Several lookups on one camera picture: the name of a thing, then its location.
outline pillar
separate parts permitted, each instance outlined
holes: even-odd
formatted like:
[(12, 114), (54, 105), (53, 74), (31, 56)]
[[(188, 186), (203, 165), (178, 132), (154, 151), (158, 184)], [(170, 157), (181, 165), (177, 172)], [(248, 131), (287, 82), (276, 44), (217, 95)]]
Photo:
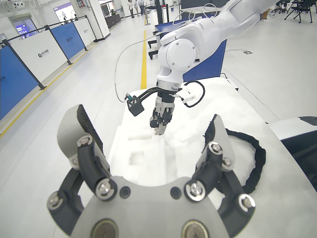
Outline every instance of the pillar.
[(87, 15), (97, 40), (104, 40), (110, 35), (107, 23), (102, 13), (99, 0), (70, 0), (77, 17)]

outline man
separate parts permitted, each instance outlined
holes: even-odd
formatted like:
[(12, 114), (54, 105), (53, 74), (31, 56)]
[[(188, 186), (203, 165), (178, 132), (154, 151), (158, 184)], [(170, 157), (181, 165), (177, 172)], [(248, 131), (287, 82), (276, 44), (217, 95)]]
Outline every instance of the man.
[(142, 0), (138, 0), (138, 5), (140, 7), (141, 10), (141, 15), (144, 15), (144, 2)]
[(129, 10), (130, 10), (130, 13), (131, 13), (131, 18), (134, 18), (133, 16), (133, 7), (132, 7), (132, 0), (128, 0), (128, 6), (129, 6)]
[(134, 7), (135, 7), (135, 10), (137, 11), (137, 15), (139, 16), (139, 14), (138, 14), (138, 0), (135, 0)]

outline joyson logo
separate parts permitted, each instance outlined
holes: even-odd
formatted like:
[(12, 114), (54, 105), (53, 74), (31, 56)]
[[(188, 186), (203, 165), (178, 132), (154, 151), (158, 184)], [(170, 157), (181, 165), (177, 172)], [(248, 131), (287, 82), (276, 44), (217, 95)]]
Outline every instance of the joyson logo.
[(49, 54), (49, 53), (50, 53), (50, 52), (49, 52), (49, 50), (47, 49), (47, 50), (45, 50), (44, 52), (39, 53), (38, 56), (39, 56), (40, 58), (42, 58), (43, 56), (46, 56), (46, 55)]

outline white floor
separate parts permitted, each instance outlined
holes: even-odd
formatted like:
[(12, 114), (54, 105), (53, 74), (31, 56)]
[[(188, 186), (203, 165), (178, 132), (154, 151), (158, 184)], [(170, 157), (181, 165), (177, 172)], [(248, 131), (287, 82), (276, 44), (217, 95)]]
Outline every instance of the white floor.
[[(0, 237), (65, 237), (56, 227), (46, 200), (70, 169), (56, 141), (65, 111), (82, 103), (104, 144), (107, 156), (125, 104), (114, 93), (114, 65), (129, 44), (152, 35), (156, 15), (130, 17), (110, 30), (99, 42), (49, 87), (1, 138)], [(239, 86), (239, 92), (267, 122), (296, 116), (317, 116), (317, 65), (315, 37), (317, 14), (304, 14), (302, 23), (284, 15), (260, 22), (239, 38), (228, 41), (223, 72)], [(143, 43), (129, 48), (117, 73), (119, 95), (140, 89)], [(147, 55), (147, 86), (155, 86), (159, 71), (156, 56)], [(91, 193), (83, 187), (83, 203)]]

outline white robotic arm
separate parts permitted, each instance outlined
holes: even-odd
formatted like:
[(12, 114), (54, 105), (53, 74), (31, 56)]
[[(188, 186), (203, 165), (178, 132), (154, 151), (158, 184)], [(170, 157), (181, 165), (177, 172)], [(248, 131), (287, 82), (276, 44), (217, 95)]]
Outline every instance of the white robotic arm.
[[(161, 39), (162, 46), (158, 51), (161, 72), (154, 88), (158, 96), (150, 118), (150, 126), (155, 128), (156, 134), (163, 134), (171, 121), (174, 99), (179, 97), (176, 93), (183, 83), (183, 74), (213, 55), (222, 41), (241, 35), (255, 25), (260, 14), (278, 1), (230, 0), (218, 16), (200, 17)], [(128, 107), (133, 115), (144, 110), (141, 102), (148, 95), (144, 93), (133, 98), (127, 95)]]

